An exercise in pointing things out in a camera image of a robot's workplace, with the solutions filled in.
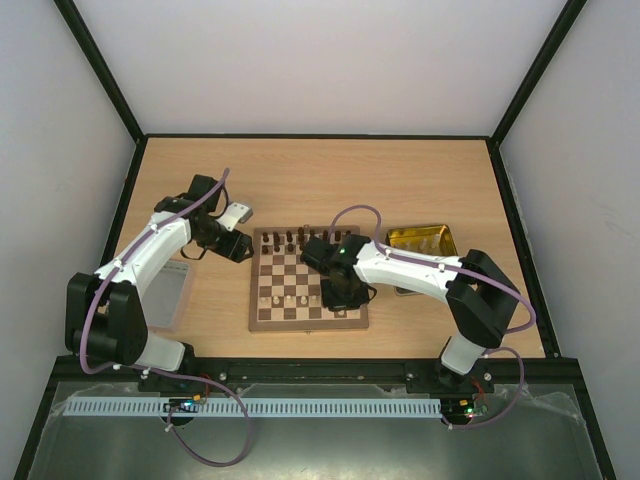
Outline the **gold tin with pieces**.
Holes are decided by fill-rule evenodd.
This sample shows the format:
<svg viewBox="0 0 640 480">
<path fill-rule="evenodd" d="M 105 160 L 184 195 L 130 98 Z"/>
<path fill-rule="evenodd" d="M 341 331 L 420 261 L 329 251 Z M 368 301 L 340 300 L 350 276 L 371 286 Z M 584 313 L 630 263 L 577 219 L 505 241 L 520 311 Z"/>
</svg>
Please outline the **gold tin with pieces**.
<svg viewBox="0 0 640 480">
<path fill-rule="evenodd" d="M 446 224 L 398 227 L 387 231 L 385 243 L 393 248 L 432 256 L 457 256 L 452 232 Z"/>
</svg>

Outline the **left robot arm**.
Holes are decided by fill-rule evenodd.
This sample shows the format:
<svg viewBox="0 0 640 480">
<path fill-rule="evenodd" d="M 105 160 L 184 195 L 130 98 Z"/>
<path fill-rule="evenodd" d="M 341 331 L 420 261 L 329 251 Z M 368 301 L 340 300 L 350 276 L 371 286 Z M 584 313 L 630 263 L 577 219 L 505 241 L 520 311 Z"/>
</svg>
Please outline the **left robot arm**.
<svg viewBox="0 0 640 480">
<path fill-rule="evenodd" d="M 91 274 L 77 273 L 66 290 L 65 345 L 84 373 L 116 366 L 175 375 L 191 346 L 151 332 L 142 299 L 165 264 L 187 245 L 234 263 L 254 254 L 238 230 L 250 206 L 229 198 L 224 178 L 196 175 L 189 189 L 160 200 L 150 220 L 117 256 Z"/>
</svg>

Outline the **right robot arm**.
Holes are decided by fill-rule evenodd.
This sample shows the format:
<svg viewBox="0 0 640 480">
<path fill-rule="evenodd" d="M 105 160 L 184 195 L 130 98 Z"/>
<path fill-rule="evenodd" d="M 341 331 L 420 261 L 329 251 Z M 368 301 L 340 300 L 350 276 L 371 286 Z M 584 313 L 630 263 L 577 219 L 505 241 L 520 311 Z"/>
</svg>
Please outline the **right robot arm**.
<svg viewBox="0 0 640 480">
<path fill-rule="evenodd" d="M 377 285 L 417 292 L 446 304 L 457 333 L 440 353 L 435 377 L 445 390 L 460 390 L 481 355 L 497 349 L 521 299 L 499 267 L 479 250 L 464 257 L 432 256 L 383 247 L 350 234 L 340 243 L 312 236 L 301 262 L 321 275 L 322 305 L 356 310 L 375 296 Z"/>
</svg>

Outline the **wooden chess board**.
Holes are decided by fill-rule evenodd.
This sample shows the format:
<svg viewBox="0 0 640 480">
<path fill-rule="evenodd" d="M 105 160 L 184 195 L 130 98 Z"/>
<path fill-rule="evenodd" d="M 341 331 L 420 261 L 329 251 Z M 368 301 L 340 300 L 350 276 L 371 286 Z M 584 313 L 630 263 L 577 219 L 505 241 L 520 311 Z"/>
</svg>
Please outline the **wooden chess board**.
<svg viewBox="0 0 640 480">
<path fill-rule="evenodd" d="M 300 260 L 302 245 L 314 235 L 332 243 L 348 233 L 327 226 L 261 227 L 254 230 L 249 322 L 252 333 L 366 330 L 368 310 L 333 312 L 321 298 L 321 275 Z"/>
</svg>

